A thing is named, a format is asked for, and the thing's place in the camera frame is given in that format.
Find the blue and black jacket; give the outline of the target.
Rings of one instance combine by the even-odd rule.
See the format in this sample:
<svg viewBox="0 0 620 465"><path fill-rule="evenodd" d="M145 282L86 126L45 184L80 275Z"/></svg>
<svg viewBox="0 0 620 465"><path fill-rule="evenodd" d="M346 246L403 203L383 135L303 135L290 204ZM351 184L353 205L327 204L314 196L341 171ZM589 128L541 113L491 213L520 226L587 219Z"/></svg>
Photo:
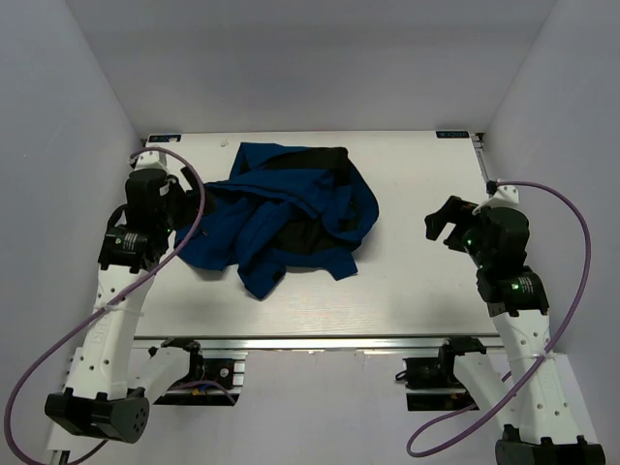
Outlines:
<svg viewBox="0 0 620 465"><path fill-rule="evenodd" d="M228 179L204 186L196 231L184 228L186 264L234 265L245 289L264 299L291 267L357 273L354 251L380 214L377 199L344 147L243 142Z"/></svg>

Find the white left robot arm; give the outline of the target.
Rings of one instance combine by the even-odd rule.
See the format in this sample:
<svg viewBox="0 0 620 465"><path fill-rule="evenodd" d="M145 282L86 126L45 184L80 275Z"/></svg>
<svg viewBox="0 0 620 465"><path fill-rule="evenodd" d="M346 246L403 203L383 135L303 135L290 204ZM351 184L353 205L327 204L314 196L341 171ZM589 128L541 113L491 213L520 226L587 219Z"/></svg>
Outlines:
<svg viewBox="0 0 620 465"><path fill-rule="evenodd" d="M171 151L146 147L130 157L126 201L108 219L99 254L99 291L81 353L67 384L48 395L46 415L75 436L135 443L150 407L175 384L198 384L202 350L189 338L170 338L149 351L135 373L129 361L142 306L156 274L188 243L169 247L172 232L193 235L207 204L203 183L186 164L186 192L167 167Z"/></svg>

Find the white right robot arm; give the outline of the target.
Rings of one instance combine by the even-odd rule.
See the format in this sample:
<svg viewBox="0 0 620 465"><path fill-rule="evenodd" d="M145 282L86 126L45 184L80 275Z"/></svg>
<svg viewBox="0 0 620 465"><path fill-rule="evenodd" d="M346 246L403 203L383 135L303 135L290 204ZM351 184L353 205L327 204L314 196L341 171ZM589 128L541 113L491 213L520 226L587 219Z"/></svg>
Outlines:
<svg viewBox="0 0 620 465"><path fill-rule="evenodd" d="M525 263L530 229L517 210L521 185L490 181L484 202L451 196L424 219L429 240L452 225L445 245L475 264L478 292L503 343L512 381L508 385L494 370L479 339L447 339L438 353L438 376L449 386L464 386L483 415L429 453L494 422L501 434L494 447L499 464L603 464L603 447L586 438L572 414L553 352L561 333L551 331L543 281Z"/></svg>

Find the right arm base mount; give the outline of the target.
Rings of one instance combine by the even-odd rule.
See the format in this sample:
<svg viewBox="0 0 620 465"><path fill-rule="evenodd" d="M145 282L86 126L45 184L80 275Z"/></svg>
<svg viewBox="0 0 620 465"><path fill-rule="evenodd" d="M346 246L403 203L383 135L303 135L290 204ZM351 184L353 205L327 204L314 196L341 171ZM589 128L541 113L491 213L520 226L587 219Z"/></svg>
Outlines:
<svg viewBox="0 0 620 465"><path fill-rule="evenodd" d="M437 358L408 357L403 363L404 369L394 375L394 381L405 388L409 412L478 409L466 388L442 372Z"/></svg>

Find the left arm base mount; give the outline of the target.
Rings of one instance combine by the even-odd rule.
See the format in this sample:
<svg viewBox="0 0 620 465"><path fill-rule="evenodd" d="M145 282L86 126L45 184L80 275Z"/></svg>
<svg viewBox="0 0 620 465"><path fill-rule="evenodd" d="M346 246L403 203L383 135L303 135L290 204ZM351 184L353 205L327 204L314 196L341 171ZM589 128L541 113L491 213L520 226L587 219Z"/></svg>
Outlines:
<svg viewBox="0 0 620 465"><path fill-rule="evenodd" d="M161 406L232 407L243 386L245 359L239 357L207 357L203 360L200 385L169 390L155 401Z"/></svg>

